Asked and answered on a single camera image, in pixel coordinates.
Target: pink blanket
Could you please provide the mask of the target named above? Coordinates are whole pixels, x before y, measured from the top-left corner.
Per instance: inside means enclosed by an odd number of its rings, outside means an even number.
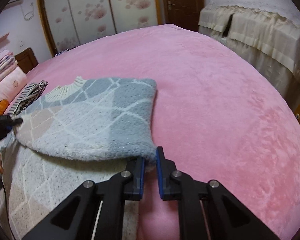
[[[83,78],[157,82],[154,143],[194,179],[219,180],[281,239],[300,227],[300,126],[271,84],[230,49],[163,25],[120,33],[39,64],[28,82],[45,93]],[[176,203],[146,176],[138,239],[179,238]]]

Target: beige curtain fabric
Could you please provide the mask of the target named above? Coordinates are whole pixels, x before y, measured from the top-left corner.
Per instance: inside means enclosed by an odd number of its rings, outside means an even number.
[[[223,37],[233,15],[227,37]],[[253,65],[286,99],[300,102],[300,27],[276,13],[238,6],[203,9],[199,32],[214,38]]]

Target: folded striped shirt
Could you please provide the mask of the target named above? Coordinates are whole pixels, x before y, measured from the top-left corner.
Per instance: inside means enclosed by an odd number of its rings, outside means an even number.
[[[45,90],[48,82],[42,80],[40,83],[31,83],[21,92],[18,99],[13,103],[8,114],[18,115],[29,105],[36,101]]]

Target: stack of folded blankets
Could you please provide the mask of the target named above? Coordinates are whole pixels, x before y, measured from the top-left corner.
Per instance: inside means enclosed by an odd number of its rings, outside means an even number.
[[[7,49],[0,52],[0,115],[3,115],[26,86],[26,74],[18,67],[13,53]]]

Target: silver bolt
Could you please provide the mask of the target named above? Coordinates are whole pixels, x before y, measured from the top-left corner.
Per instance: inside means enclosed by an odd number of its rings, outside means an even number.
[[[172,172],[172,176],[177,178],[177,177],[180,177],[182,175],[182,172],[181,171],[173,171]]]
[[[210,187],[213,187],[213,188],[215,188],[215,187],[219,187],[219,182],[218,181],[216,181],[216,180],[211,180],[210,182],[209,182],[209,185],[210,185]]]
[[[122,171],[121,172],[121,176],[124,178],[130,177],[131,172],[130,171]]]
[[[84,183],[83,183],[83,186],[85,188],[91,188],[93,186],[93,181],[91,180],[86,180]]]

